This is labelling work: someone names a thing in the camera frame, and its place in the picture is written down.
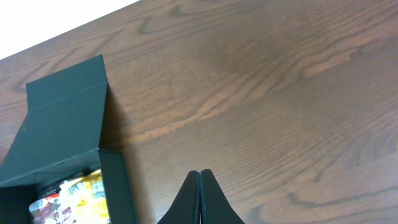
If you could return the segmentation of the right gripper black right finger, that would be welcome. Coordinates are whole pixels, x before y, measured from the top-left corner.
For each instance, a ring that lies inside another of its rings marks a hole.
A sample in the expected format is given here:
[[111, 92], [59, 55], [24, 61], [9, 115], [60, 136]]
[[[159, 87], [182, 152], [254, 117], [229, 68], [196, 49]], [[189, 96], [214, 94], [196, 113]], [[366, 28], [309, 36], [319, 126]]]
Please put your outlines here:
[[200, 172], [200, 201], [202, 224], [244, 224], [210, 169]]

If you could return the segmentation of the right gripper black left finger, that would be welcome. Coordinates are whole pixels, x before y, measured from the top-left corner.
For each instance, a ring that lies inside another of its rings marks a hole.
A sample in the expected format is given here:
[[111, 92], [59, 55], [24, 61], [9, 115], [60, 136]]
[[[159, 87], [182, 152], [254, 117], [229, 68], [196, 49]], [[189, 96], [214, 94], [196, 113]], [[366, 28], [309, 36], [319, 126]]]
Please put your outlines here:
[[190, 171], [170, 208], [158, 224], [199, 224], [200, 223], [200, 174]]

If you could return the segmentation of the yellow snack packet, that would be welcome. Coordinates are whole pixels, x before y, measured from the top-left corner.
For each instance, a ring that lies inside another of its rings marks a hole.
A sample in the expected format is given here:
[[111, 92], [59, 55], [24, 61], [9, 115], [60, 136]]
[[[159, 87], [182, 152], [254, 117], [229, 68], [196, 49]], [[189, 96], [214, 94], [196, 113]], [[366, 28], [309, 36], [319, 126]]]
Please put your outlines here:
[[57, 213], [52, 218], [46, 218], [45, 223], [111, 223], [99, 169], [88, 175], [80, 172], [58, 183], [57, 188]]

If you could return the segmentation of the black cardboard box with lid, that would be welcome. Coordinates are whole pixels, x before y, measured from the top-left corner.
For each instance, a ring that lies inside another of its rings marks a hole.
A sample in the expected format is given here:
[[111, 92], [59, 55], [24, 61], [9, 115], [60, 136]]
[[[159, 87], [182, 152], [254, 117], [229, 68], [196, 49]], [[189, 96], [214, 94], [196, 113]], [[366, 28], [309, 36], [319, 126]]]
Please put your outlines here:
[[41, 189], [100, 169], [112, 223], [137, 221], [127, 170], [100, 146], [108, 80], [101, 55], [26, 85], [27, 114], [1, 164], [1, 222], [31, 223]]

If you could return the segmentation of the black snack pouch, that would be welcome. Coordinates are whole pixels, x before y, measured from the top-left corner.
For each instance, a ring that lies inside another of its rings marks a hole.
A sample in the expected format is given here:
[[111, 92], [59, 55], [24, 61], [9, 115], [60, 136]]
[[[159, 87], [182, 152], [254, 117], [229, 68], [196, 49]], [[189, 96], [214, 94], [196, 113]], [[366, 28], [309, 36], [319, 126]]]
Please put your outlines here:
[[62, 208], [60, 187], [47, 187], [39, 199], [29, 205], [33, 224], [62, 224], [70, 218], [69, 209]]

